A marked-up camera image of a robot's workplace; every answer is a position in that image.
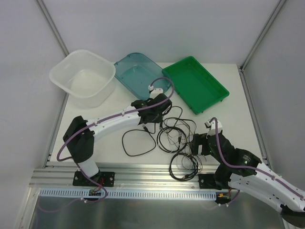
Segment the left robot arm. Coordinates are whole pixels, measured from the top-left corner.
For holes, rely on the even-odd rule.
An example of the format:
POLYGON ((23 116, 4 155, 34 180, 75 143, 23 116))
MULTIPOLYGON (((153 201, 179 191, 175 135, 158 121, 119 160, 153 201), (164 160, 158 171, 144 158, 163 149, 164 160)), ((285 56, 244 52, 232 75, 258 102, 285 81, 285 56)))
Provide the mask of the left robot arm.
POLYGON ((72 160, 81 170, 83 179, 90 186, 99 183, 101 172, 92 155, 94 143, 115 131, 147 123, 160 123, 163 113, 171 107, 171 100, 163 93, 147 100, 136 100, 119 113, 105 118, 85 120, 74 118, 63 136, 72 160))

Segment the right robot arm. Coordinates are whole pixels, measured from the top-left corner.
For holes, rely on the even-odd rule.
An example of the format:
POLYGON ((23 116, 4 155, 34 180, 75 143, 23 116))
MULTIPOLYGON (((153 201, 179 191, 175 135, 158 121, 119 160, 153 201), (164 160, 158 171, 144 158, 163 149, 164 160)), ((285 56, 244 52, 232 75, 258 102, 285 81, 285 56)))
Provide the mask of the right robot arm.
POLYGON ((305 192, 273 172, 251 152, 235 148, 222 133, 195 134, 193 155, 212 156, 219 166, 213 174, 199 175, 203 189, 238 189, 271 206, 298 228, 305 227, 305 192))

